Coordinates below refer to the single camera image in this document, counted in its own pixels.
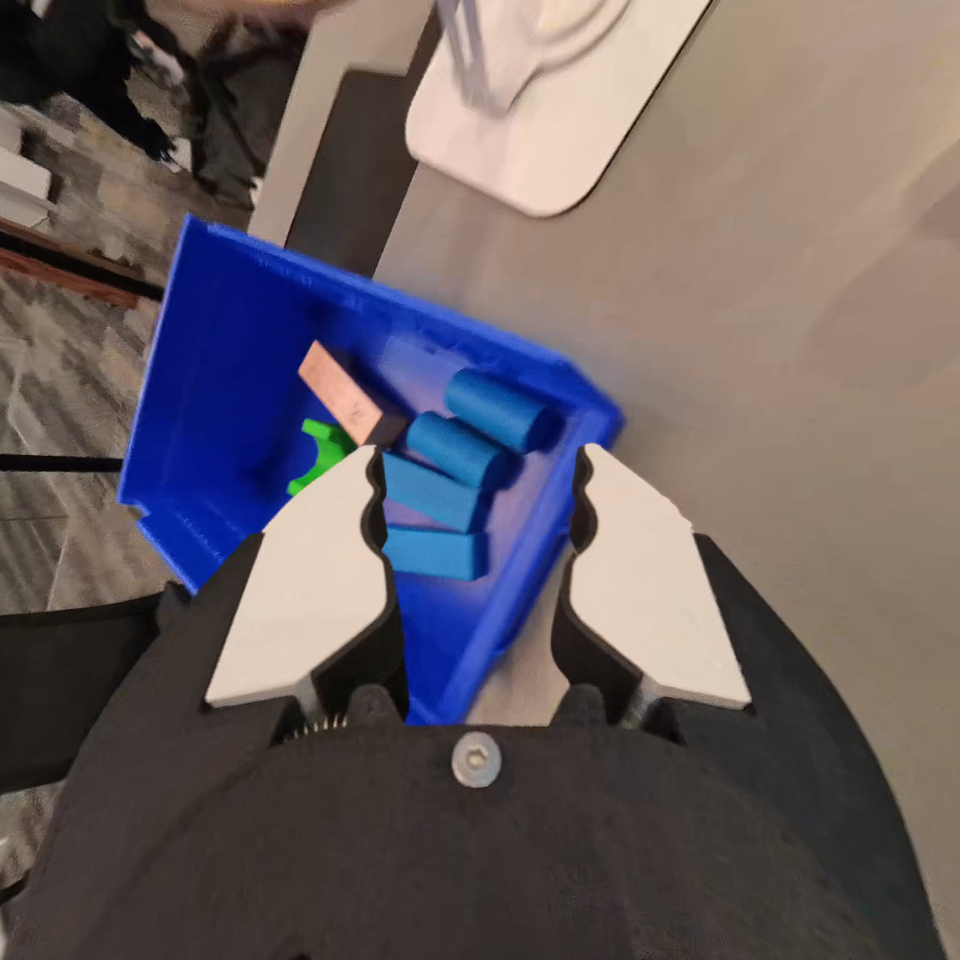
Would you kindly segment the green wooden block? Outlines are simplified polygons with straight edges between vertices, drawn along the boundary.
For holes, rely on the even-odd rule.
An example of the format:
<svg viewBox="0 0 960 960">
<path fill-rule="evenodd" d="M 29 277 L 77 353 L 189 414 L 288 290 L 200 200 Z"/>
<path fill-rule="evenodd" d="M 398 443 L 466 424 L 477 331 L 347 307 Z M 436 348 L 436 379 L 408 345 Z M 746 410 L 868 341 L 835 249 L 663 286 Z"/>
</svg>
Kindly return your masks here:
<svg viewBox="0 0 960 960">
<path fill-rule="evenodd" d="M 301 425 L 301 432 L 315 443 L 316 457 L 305 474 L 288 483 L 286 492 L 291 498 L 327 474 L 356 450 L 356 443 L 352 437 L 338 424 L 306 418 Z"/>
</svg>

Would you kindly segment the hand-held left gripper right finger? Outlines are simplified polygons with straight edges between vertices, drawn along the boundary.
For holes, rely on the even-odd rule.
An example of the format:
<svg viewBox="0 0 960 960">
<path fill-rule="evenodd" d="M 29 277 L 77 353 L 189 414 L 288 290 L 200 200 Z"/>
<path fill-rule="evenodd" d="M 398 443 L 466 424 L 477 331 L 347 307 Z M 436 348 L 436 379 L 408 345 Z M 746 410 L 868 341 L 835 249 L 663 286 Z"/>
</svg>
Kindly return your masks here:
<svg viewBox="0 0 960 960">
<path fill-rule="evenodd" d="M 593 442 L 577 452 L 573 497 L 573 553 L 551 631 L 570 687 L 597 690 L 608 724 L 644 720 L 665 700 L 750 707 L 690 521 Z"/>
</svg>

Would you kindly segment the black office chair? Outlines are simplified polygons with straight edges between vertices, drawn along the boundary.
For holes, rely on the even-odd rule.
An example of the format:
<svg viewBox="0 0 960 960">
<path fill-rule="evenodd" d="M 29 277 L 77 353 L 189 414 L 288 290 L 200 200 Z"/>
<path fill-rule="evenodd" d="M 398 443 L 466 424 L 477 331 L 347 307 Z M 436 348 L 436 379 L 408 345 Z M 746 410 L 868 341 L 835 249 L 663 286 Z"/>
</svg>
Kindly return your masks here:
<svg viewBox="0 0 960 960">
<path fill-rule="evenodd" d="M 215 202 L 255 210 L 307 39 L 301 24 L 232 13 L 198 47 L 184 113 L 188 169 Z"/>
</svg>

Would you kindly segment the natural wooden arch block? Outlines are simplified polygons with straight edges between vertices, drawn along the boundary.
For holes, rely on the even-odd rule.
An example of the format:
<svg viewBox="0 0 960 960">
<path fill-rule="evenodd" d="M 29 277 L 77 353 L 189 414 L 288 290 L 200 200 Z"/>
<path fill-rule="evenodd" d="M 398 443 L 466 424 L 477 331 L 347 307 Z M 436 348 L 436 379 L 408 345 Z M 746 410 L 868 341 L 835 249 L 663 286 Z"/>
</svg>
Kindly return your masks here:
<svg viewBox="0 0 960 960">
<path fill-rule="evenodd" d="M 410 417 L 352 354 L 311 342 L 298 368 L 303 383 L 357 447 L 390 448 Z"/>
</svg>

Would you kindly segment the blue wooden block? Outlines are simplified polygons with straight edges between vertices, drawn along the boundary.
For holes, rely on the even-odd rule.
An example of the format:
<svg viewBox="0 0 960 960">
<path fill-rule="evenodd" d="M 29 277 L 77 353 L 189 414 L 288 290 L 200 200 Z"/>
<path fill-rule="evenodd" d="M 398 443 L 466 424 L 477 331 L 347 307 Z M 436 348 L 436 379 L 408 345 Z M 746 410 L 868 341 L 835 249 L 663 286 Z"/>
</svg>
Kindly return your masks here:
<svg viewBox="0 0 960 960">
<path fill-rule="evenodd" d="M 490 497 L 419 462 L 388 451 L 381 453 L 386 498 L 442 527 L 462 534 L 485 525 Z"/>
<path fill-rule="evenodd" d="M 383 552 L 399 574 L 474 582 L 489 569 L 485 533 L 390 525 Z"/>
</svg>

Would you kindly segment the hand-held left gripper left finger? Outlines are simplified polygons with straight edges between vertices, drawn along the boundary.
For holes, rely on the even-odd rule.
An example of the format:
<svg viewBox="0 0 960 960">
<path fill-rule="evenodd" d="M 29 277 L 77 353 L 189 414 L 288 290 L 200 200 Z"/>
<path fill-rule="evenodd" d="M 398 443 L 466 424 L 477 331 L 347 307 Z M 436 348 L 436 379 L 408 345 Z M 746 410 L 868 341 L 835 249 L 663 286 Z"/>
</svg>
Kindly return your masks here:
<svg viewBox="0 0 960 960">
<path fill-rule="evenodd" d="M 384 547 L 382 452 L 348 454 L 252 540 L 246 582 L 205 691 L 212 709 L 292 698 L 310 724 L 346 718 L 354 692 L 410 709 L 402 613 Z"/>
</svg>

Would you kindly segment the blue plastic bin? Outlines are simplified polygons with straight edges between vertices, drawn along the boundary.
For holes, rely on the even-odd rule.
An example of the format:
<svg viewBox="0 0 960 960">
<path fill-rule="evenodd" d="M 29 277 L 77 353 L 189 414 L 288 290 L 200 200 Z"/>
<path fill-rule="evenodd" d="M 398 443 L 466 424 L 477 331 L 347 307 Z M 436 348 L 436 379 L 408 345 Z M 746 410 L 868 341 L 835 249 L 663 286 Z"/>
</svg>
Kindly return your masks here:
<svg viewBox="0 0 960 960">
<path fill-rule="evenodd" d="M 412 724 L 464 720 L 568 540 L 577 450 L 609 449 L 622 409 L 566 356 L 355 273 L 189 217 L 175 251 L 117 498 L 191 594 L 289 500 L 303 420 L 330 415 L 298 375 L 313 342 L 412 415 L 446 415 L 465 367 L 539 395 L 561 419 L 493 499 L 488 573 L 395 577 Z"/>
</svg>

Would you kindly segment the blue wooden cylinder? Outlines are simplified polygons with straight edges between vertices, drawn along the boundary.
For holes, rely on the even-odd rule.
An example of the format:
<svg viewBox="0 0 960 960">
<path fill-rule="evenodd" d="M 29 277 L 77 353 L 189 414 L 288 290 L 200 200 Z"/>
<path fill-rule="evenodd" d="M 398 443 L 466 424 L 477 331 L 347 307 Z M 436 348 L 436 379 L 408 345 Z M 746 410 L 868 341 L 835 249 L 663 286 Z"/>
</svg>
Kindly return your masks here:
<svg viewBox="0 0 960 960">
<path fill-rule="evenodd" d="M 565 429 L 547 399 L 475 369 L 453 374 L 443 402 L 454 417 L 517 454 L 548 449 Z"/>
<path fill-rule="evenodd" d="M 495 491 L 509 486 L 515 476 L 517 462 L 509 449 L 455 417 L 418 415 L 406 430 L 405 443 L 463 486 Z"/>
</svg>

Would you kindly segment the white document stand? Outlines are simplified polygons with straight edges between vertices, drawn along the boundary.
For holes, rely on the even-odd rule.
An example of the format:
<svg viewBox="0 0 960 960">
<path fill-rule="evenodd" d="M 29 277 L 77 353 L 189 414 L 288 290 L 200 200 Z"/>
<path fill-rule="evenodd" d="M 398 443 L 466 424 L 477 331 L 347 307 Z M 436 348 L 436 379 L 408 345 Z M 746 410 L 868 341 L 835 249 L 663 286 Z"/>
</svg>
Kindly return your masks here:
<svg viewBox="0 0 960 960">
<path fill-rule="evenodd" d="M 532 218 L 592 192 L 709 1 L 438 1 L 414 160 Z"/>
</svg>

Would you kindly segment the brown wooden table leg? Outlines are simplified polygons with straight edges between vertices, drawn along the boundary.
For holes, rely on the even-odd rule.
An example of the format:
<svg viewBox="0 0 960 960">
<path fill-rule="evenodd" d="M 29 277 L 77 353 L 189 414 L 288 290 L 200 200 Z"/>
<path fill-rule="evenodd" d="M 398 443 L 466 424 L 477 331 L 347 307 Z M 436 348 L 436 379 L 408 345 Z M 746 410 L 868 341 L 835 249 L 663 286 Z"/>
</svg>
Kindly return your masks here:
<svg viewBox="0 0 960 960">
<path fill-rule="evenodd" d="M 1 220 L 1 269 L 110 306 L 160 304 L 162 286 L 136 270 L 56 241 L 32 228 Z"/>
</svg>

